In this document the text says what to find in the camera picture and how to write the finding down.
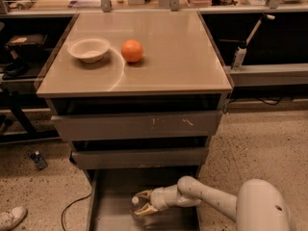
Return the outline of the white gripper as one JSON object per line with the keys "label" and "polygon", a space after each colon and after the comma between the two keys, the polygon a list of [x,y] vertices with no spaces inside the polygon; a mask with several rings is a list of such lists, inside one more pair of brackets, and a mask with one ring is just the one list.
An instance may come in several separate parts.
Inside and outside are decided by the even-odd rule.
{"label": "white gripper", "polygon": [[163,211],[177,205],[180,197],[177,186],[156,188],[153,191],[145,190],[136,194],[137,198],[150,200],[150,203],[145,203],[143,208],[138,211],[140,217],[152,215],[157,211]]}

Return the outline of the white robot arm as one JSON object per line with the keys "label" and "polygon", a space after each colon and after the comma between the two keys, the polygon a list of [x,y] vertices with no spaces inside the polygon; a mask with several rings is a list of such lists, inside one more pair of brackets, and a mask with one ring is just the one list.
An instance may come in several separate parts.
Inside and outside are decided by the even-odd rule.
{"label": "white robot arm", "polygon": [[279,190],[267,181],[251,179],[237,196],[206,186],[190,176],[175,185],[136,193],[136,217],[171,207],[193,207],[205,202],[236,222],[237,231],[296,231],[291,210]]}

